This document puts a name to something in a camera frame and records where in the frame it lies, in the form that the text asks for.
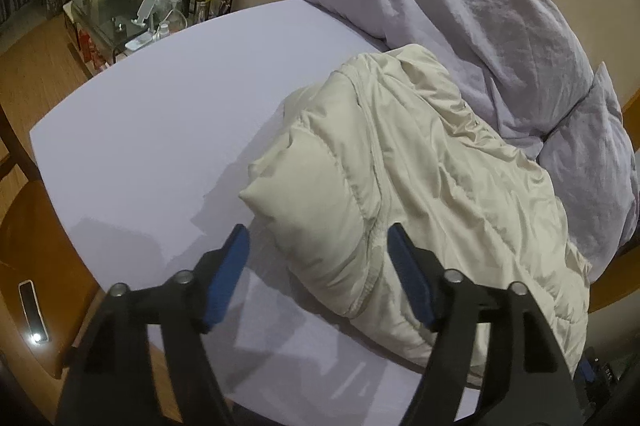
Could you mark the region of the white puffer jacket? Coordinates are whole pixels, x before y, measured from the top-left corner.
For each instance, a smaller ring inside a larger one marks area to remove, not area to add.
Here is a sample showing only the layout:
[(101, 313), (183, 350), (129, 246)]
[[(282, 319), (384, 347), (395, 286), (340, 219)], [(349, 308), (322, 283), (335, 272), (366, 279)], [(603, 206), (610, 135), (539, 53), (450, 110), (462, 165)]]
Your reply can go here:
[(358, 54), (290, 94), (240, 197), (314, 298), (409, 362), (426, 365), (435, 336), (388, 256), (394, 224), (476, 284), (524, 283), (578, 365), (590, 265), (548, 172), (478, 117), (421, 46)]

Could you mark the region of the lavender bed sheet mattress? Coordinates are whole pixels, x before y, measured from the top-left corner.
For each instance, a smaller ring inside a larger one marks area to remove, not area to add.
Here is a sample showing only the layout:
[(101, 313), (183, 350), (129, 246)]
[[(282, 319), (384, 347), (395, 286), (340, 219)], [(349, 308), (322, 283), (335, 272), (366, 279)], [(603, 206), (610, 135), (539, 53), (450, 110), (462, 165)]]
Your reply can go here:
[(115, 64), (30, 134), (58, 219), (103, 287), (163, 283), (247, 227), (250, 258), (203, 344), (222, 391), (283, 425), (396, 425), (420, 380), (304, 290), (239, 197), (283, 100), (381, 49), (302, 0), (245, 9)]

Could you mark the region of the smartphone with lit flash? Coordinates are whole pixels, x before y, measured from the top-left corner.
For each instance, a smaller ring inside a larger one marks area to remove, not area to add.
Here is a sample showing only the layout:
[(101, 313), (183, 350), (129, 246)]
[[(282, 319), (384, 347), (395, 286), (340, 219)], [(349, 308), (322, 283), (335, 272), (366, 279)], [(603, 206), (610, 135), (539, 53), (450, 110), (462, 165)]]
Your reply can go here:
[(34, 345), (45, 344), (50, 337), (40, 310), (34, 282), (25, 280), (18, 284), (18, 294), (28, 327), (29, 341)]

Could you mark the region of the right lavender pillow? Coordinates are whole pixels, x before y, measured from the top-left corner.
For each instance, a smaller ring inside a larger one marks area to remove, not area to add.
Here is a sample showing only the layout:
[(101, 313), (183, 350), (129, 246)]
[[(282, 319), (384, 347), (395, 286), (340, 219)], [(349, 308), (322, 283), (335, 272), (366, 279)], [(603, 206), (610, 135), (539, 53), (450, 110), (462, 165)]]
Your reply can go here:
[(549, 134), (538, 163), (565, 208), (570, 239), (591, 264), (589, 279), (597, 281), (639, 221), (636, 154), (604, 64)]

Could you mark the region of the lavender pillow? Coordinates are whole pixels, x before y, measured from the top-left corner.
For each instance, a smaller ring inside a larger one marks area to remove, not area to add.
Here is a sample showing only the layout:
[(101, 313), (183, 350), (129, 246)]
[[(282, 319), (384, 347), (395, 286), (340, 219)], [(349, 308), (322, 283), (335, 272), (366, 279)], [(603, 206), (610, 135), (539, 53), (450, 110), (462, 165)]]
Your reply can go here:
[(463, 99), (514, 144), (587, 134), (593, 71), (551, 0), (306, 0), (396, 49), (417, 44)]
[(549, 134), (538, 163), (565, 208), (570, 239), (591, 264), (589, 279), (597, 281), (639, 221), (636, 154), (604, 64)]

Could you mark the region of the white phone stand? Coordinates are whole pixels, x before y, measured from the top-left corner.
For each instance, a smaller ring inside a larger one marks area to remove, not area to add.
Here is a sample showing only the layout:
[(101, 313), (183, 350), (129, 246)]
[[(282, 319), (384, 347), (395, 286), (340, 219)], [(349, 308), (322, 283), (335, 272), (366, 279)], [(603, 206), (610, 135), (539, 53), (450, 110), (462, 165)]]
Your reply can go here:
[(134, 23), (134, 25), (143, 28), (143, 32), (135, 38), (132, 38), (129, 42), (126, 42), (126, 50), (135, 52), (152, 42), (154, 34), (153, 12), (155, 6), (156, 0), (141, 1), (136, 17), (132, 20), (132, 22)]

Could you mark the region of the glass bedside table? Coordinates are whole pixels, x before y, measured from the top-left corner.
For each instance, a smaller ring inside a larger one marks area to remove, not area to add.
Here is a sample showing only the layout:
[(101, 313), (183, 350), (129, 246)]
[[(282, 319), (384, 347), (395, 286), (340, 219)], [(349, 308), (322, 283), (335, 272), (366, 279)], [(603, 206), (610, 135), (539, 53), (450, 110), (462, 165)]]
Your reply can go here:
[[(96, 76), (134, 53), (126, 50), (125, 44), (143, 32), (143, 28), (132, 22), (141, 1), (70, 0), (64, 4), (64, 21), (70, 33), (70, 50), (89, 77)], [(156, 0), (153, 12), (154, 34), (149, 45), (185, 30), (189, 25), (190, 20), (182, 0)]]

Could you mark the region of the left lavender pillow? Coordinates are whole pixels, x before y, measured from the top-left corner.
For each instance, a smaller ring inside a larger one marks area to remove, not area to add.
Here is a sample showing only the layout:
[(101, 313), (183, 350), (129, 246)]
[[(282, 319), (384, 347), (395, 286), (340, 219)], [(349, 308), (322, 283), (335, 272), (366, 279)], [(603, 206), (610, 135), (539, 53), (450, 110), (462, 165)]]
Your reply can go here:
[(514, 144), (587, 134), (593, 71), (551, 0), (306, 0), (396, 49), (417, 44), (463, 99)]

